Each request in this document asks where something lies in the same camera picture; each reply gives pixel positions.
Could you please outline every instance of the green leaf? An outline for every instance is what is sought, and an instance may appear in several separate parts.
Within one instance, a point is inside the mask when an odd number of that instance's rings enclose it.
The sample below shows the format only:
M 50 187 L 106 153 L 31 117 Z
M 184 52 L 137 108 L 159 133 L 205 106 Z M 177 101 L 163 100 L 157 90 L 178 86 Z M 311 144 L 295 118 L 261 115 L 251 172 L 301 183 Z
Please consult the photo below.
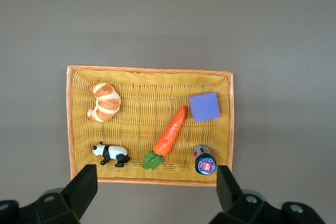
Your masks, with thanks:
M 155 154 L 153 151 L 148 152 L 143 156 L 142 168 L 154 170 L 162 163 L 162 159 L 162 156 Z

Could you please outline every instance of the panda figurine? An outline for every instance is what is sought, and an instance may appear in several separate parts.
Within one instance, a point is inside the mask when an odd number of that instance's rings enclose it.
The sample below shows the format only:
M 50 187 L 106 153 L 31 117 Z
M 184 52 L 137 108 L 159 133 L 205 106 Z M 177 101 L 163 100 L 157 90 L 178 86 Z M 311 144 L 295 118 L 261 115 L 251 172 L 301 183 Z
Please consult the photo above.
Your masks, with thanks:
M 92 152 L 98 156 L 102 155 L 104 159 L 100 162 L 101 165 L 106 164 L 111 159 L 116 159 L 116 167 L 124 167 L 124 163 L 127 163 L 130 160 L 130 157 L 127 155 L 127 150 L 121 146 L 113 145 L 103 145 L 102 142 L 99 145 L 93 146 Z

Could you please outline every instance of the small jar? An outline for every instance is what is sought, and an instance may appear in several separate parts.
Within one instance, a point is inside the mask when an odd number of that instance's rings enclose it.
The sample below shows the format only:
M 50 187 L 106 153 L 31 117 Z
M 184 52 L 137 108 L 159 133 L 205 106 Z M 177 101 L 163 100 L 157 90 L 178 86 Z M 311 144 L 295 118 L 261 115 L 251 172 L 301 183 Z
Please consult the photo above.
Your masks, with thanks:
M 216 171 L 217 163 L 211 154 L 209 147 L 206 145 L 198 145 L 194 149 L 195 169 L 202 175 L 210 175 Z

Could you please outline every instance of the toy carrot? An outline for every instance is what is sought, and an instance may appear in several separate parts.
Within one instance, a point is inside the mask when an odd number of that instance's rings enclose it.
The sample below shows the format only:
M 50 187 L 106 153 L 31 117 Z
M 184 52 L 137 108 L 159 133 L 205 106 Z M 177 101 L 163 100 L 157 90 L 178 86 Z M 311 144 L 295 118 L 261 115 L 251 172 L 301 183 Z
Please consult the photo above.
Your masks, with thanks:
M 163 157 L 167 155 L 173 148 L 177 134 L 179 133 L 179 130 L 184 123 L 186 112 L 186 106 L 182 106 L 182 108 L 178 111 L 176 116 L 169 124 L 168 128 L 154 144 L 153 150 L 143 156 L 144 160 L 142 162 L 142 168 L 150 168 L 154 170 L 162 163 Z

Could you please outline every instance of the croissant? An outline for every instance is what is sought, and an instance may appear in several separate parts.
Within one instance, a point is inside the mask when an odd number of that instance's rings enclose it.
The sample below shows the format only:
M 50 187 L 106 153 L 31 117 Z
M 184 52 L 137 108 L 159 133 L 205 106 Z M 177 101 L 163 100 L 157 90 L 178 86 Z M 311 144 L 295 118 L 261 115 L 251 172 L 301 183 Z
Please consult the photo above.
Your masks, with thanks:
M 96 83 L 89 88 L 96 96 L 96 106 L 88 110 L 88 117 L 97 122 L 110 120 L 119 111 L 120 96 L 107 83 Z

